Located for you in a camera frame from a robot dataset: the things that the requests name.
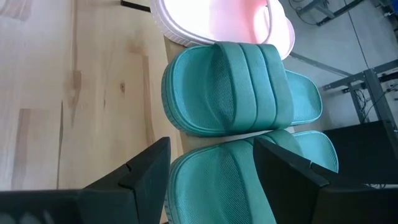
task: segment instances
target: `wood grain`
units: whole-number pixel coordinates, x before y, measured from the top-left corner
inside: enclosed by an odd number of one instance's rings
[[[0,190],[56,187],[62,83],[70,69],[70,5],[50,0],[3,5]],[[21,17],[27,11],[29,16]]]
[[[90,0],[76,2],[75,18],[60,188],[84,187],[159,138],[172,136],[175,147],[179,137],[162,107],[167,56],[152,16]]]
[[[12,190],[57,187],[59,116],[49,110],[21,109]]]

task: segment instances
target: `slide sandal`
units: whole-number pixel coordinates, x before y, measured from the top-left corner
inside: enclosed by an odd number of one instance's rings
[[[165,69],[162,101],[170,122],[200,136],[225,136],[315,121],[317,87],[285,71],[273,45],[217,42],[192,47]]]
[[[332,143],[317,131],[277,130],[196,149],[172,164],[165,198],[169,223],[275,223],[254,165],[254,138],[338,172]]]
[[[272,44],[285,59],[295,34],[278,0],[151,0],[163,34],[186,47],[217,41]]]

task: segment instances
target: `teal slide sandal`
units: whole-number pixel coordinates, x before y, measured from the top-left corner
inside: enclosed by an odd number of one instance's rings
[[[257,137],[338,172],[335,149],[323,133],[277,130]],[[197,149],[174,161],[165,199],[169,223],[275,223],[254,165],[254,138]]]
[[[286,71],[273,45],[218,42],[192,47],[165,69],[162,101],[178,129],[224,136],[315,121],[317,87]]]

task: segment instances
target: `gray floor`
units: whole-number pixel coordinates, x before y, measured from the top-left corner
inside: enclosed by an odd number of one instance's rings
[[[295,2],[290,0],[294,8],[304,7],[311,0]],[[286,16],[295,29],[295,46],[293,52],[338,68],[348,73],[358,73],[398,58],[398,43],[389,20],[383,16],[380,8],[376,8],[367,0],[349,13],[321,26],[311,26],[303,22],[290,6],[289,0],[280,0]],[[329,8],[335,11],[345,5],[344,0],[329,0]],[[320,21],[323,14],[312,10],[302,19],[308,23]],[[284,60],[286,69],[301,73],[311,78],[317,86],[323,86],[342,76],[313,67],[294,58]],[[394,101],[395,93],[387,96],[390,99],[392,112],[398,114],[398,106]],[[296,131],[309,129],[325,130],[359,123],[351,96],[340,91],[322,92],[323,114],[311,124],[296,126]],[[376,120],[373,111],[369,113],[371,120]]]

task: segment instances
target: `pink slide sandal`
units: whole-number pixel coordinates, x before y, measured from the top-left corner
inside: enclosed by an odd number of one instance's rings
[[[163,34],[186,47],[232,41],[272,44],[285,59],[295,34],[278,0],[151,0]]]

